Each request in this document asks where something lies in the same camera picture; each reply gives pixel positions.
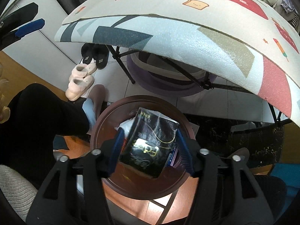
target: blue cloth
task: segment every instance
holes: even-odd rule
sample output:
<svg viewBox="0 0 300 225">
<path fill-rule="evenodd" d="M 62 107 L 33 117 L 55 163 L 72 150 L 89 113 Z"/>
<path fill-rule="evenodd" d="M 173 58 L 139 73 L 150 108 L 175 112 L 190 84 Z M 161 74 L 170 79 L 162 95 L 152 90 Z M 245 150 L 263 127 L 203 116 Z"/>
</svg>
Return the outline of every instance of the blue cloth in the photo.
<svg viewBox="0 0 300 225">
<path fill-rule="evenodd" d="M 271 176 L 281 178 L 286 184 L 286 200 L 280 214 L 281 216 L 300 190 L 300 164 L 276 163 L 271 172 Z"/>
<path fill-rule="evenodd" d="M 86 101 L 83 103 L 82 105 L 82 109 L 85 112 L 87 118 L 88 118 L 88 122 L 90 123 L 90 129 L 87 132 L 87 134 L 92 134 L 92 130 L 93 130 L 93 126 L 96 123 L 96 114 L 94 111 L 94 103 L 92 101 L 92 99 L 87 98 Z"/>
<path fill-rule="evenodd" d="M 284 8 L 286 13 L 290 13 L 296 10 L 291 0 L 282 0 L 281 6 Z"/>
</svg>

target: blue handle grip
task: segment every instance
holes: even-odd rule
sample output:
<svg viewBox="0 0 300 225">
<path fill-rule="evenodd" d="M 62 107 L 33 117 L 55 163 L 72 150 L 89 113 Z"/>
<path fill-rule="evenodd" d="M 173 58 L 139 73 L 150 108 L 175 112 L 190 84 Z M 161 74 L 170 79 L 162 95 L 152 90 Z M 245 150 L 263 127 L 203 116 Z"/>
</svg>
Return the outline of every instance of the blue handle grip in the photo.
<svg viewBox="0 0 300 225">
<path fill-rule="evenodd" d="M 37 31 L 44 27 L 45 21 L 43 19 L 38 19 L 36 21 L 33 21 L 29 24 L 23 25 L 20 27 L 17 32 L 15 33 L 16 37 L 22 38 L 25 35 L 30 34 L 31 32 Z"/>
</svg>

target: plastic wrap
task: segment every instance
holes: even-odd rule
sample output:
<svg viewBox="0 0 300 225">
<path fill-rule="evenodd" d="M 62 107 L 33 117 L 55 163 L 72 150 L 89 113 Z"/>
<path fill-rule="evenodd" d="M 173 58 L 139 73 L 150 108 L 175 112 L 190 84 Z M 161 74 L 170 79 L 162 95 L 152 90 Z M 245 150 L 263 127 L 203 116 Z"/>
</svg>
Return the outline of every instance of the plastic wrap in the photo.
<svg viewBox="0 0 300 225">
<path fill-rule="evenodd" d="M 139 175 L 158 178 L 172 156 L 178 126 L 160 112 L 139 108 L 121 163 Z"/>
</svg>

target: person's leg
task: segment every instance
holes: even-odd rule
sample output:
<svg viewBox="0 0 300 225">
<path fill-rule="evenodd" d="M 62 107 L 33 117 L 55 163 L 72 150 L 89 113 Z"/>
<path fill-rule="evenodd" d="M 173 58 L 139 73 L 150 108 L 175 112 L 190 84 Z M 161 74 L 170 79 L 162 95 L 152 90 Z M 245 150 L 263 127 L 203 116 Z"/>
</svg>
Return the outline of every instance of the person's leg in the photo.
<svg viewBox="0 0 300 225">
<path fill-rule="evenodd" d="M 55 135 L 86 134 L 89 121 L 81 106 L 60 100 L 39 84 L 18 93 L 9 108 L 10 119 L 0 124 L 0 163 L 39 188 L 55 164 Z"/>
</svg>

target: black table leg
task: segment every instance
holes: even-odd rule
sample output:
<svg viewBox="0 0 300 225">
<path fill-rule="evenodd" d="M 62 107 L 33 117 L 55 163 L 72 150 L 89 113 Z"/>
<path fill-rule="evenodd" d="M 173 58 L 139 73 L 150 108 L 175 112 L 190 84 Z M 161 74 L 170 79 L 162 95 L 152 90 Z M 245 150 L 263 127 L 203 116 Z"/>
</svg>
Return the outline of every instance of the black table leg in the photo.
<svg viewBox="0 0 300 225">
<path fill-rule="evenodd" d="M 112 57 L 118 62 L 118 64 L 123 69 L 123 71 L 126 73 L 127 77 L 130 79 L 131 83 L 135 84 L 135 80 L 130 75 L 129 71 L 125 67 L 124 63 L 122 62 L 122 60 L 120 59 L 119 55 L 116 53 L 116 51 L 114 50 L 114 48 L 112 46 L 110 46 L 110 45 L 106 45 L 106 47 L 109 49 L 110 53 L 112 54 Z"/>
</svg>

